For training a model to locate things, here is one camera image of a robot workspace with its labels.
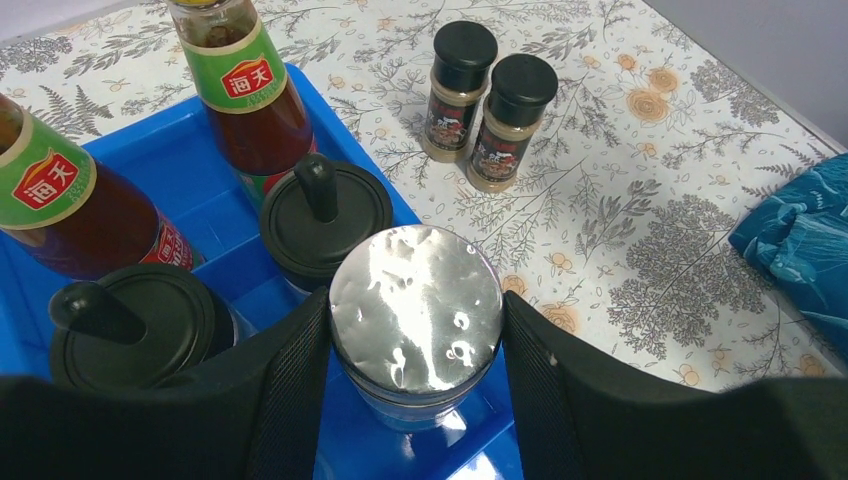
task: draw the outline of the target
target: shiny metal can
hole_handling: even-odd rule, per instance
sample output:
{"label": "shiny metal can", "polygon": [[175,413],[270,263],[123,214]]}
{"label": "shiny metal can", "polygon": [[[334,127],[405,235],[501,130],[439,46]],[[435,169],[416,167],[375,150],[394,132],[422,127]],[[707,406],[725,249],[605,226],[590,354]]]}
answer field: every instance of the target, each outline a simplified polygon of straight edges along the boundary
{"label": "shiny metal can", "polygon": [[503,330],[497,274],[442,228],[410,225],[357,246],[330,288],[339,360],[377,418],[434,428],[488,371]]}

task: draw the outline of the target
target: floral pattern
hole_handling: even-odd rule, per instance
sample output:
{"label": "floral pattern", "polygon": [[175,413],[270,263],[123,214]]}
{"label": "floral pattern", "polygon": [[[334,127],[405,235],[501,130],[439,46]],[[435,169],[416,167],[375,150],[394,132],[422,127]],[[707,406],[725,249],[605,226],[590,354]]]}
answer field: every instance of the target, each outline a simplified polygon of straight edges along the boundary
{"label": "floral pattern", "polygon": [[[642,0],[255,3],[279,54],[422,220],[476,243],[503,289],[559,328],[707,390],[844,371],[727,243],[749,209],[840,152]],[[491,29],[501,57],[537,55],[559,77],[518,181],[498,195],[419,144],[433,35],[460,19]],[[0,80],[80,142],[194,94],[156,0],[0,50]]]}

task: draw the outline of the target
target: spice jar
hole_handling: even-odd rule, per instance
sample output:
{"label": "spice jar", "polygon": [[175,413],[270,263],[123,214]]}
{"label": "spice jar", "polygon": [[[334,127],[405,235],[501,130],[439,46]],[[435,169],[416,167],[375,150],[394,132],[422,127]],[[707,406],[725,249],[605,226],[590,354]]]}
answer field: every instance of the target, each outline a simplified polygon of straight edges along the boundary
{"label": "spice jar", "polygon": [[152,388],[256,333],[190,272],[135,265],[50,300],[50,372],[92,391]]}
{"label": "spice jar", "polygon": [[3,95],[0,231],[76,280],[137,263],[204,262],[138,187]]}
{"label": "spice jar", "polygon": [[468,180],[474,188],[496,193],[515,182],[558,86],[554,69],[533,55],[510,55],[495,65],[492,92],[483,106],[483,124],[468,162]]}
{"label": "spice jar", "polygon": [[259,214],[265,248],[300,300],[329,287],[345,257],[392,225],[389,192],[374,175],[320,153],[306,155]]}
{"label": "spice jar", "polygon": [[197,94],[258,209],[307,152],[312,123],[250,0],[169,0]]}
{"label": "spice jar", "polygon": [[486,27],[464,20],[440,28],[433,41],[430,102],[421,143],[439,162],[464,159],[480,97],[488,86],[489,66],[498,43]]}
{"label": "spice jar", "polygon": [[494,269],[473,245],[428,225],[356,247],[330,287],[340,363],[377,419],[437,427],[492,364],[503,319]]}

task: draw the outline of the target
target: silver lid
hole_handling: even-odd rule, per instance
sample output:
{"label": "silver lid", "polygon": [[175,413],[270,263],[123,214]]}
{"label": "silver lid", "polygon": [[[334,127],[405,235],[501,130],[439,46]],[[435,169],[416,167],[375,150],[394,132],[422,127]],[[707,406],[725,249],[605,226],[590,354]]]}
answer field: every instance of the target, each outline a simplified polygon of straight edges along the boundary
{"label": "silver lid", "polygon": [[461,394],[479,381],[497,351],[501,307],[486,258],[427,225],[372,236],[330,287],[333,340],[346,370],[392,398]]}

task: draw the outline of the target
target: gray wall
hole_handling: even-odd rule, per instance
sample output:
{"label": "gray wall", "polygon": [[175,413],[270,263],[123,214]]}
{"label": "gray wall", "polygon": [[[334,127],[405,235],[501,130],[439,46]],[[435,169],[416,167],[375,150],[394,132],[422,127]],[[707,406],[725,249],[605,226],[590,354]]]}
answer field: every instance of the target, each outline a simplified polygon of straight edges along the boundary
{"label": "gray wall", "polygon": [[646,2],[779,105],[848,145],[848,0]]}

